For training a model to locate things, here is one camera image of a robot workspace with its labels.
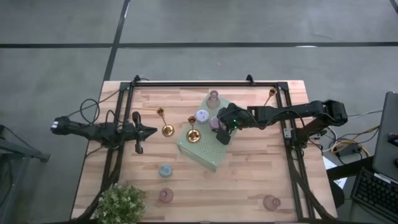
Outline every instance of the small glass jar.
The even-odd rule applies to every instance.
[[[210,95],[206,100],[206,105],[210,109],[215,109],[220,106],[220,99],[218,98],[218,92],[216,90],[212,90],[210,92]]]

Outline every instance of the metal stand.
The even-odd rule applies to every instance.
[[[33,157],[40,159],[41,162],[47,162],[49,161],[50,154],[43,154],[40,151],[37,151],[35,149],[29,148],[29,147],[24,147],[20,146],[11,142],[8,142],[5,140],[4,137],[1,137],[4,132],[4,126],[0,124],[0,149],[11,152],[12,154],[9,154],[9,157]]]

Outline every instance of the black line on floor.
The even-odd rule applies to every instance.
[[[0,44],[0,49],[100,49],[111,48],[112,44]]]
[[[396,0],[390,0],[392,7],[394,8],[394,10],[396,11],[396,13],[398,13],[398,4],[396,2]]]
[[[108,60],[112,69],[117,49],[172,49],[172,48],[239,48],[239,47],[398,47],[398,42],[198,42],[198,43],[121,43],[118,29],[113,44],[0,44],[0,49],[105,49],[112,48]]]
[[[121,43],[122,49],[235,48],[235,47],[398,47],[398,42],[202,42]]]
[[[108,63],[106,64],[103,81],[109,81],[109,79],[111,78],[113,64],[114,64],[114,60],[116,57],[116,52],[118,51],[120,37],[122,36],[123,25],[124,25],[124,21],[126,20],[129,3],[130,3],[130,0],[124,0],[122,11],[120,13],[118,28],[116,29],[116,33],[115,33],[114,39],[113,39],[111,53],[109,55]]]

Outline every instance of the keyboard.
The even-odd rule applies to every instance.
[[[357,176],[353,191],[353,201],[361,203],[382,216],[398,220],[398,185],[376,177],[363,169]]]

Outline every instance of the black metal frame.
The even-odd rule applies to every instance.
[[[195,86],[271,87],[271,88],[276,88],[277,90],[279,90],[276,94],[276,100],[277,100],[278,107],[283,106],[282,105],[282,97],[281,97],[281,93],[280,93],[281,91],[284,92],[286,106],[292,106],[292,102],[290,99],[290,93],[289,93],[289,86],[288,86],[287,82],[255,82],[251,75],[248,75],[246,80],[248,82],[228,82],[228,81],[227,82],[139,82],[139,77],[136,77],[133,82],[121,82],[121,84],[120,84],[121,91],[119,92],[119,95],[118,95],[118,101],[116,103],[116,110],[115,110],[116,116],[115,116],[113,122],[114,122],[114,125],[116,125],[116,126],[118,125],[118,120],[120,117],[120,112],[121,112],[121,107],[122,107],[125,92],[127,92],[127,102],[126,102],[126,109],[124,112],[123,121],[126,122],[129,120],[130,108],[131,108],[131,103],[132,103],[132,94],[133,94],[135,87],[159,87],[159,86],[173,86],[173,87],[178,87],[178,86],[189,86],[189,87],[195,87]],[[281,121],[280,124],[281,124],[282,129],[287,127],[286,121]],[[291,124],[292,128],[296,128],[294,119],[290,120],[290,124]],[[291,180],[291,184],[292,184],[295,210],[297,213],[297,218],[300,221],[304,218],[304,216],[303,216],[303,209],[302,209],[301,201],[300,201],[298,184],[292,174],[293,170],[295,169],[294,159],[292,157],[292,146],[291,146],[291,144],[289,144],[290,139],[285,137],[285,135],[283,133],[282,133],[282,136],[284,138],[285,151],[286,151],[286,156],[287,156],[287,165],[289,168],[290,180]],[[113,157],[114,151],[117,151],[118,154],[116,157],[116,163],[113,167],[113,170],[111,170],[111,163],[112,163],[112,157]],[[93,200],[91,205],[86,209],[86,212],[78,219],[85,219],[85,220],[89,219],[98,204],[98,199],[99,199],[101,193],[103,191],[107,190],[112,184],[115,184],[116,182],[118,182],[120,171],[121,171],[123,152],[124,152],[124,142],[117,149],[108,149],[108,153],[106,155],[106,161],[105,161],[105,165],[104,165],[103,178],[101,181],[100,192],[95,197],[95,199]],[[303,157],[301,156],[299,151],[296,151],[296,153],[297,153],[297,160],[298,160],[299,169],[300,169],[299,170],[300,176],[302,177],[305,185],[309,188],[307,172],[305,170]],[[306,198],[305,200],[306,200],[306,204],[307,204],[309,219],[315,219],[315,212],[313,209],[313,205],[311,204],[311,202],[309,201],[308,198]]]

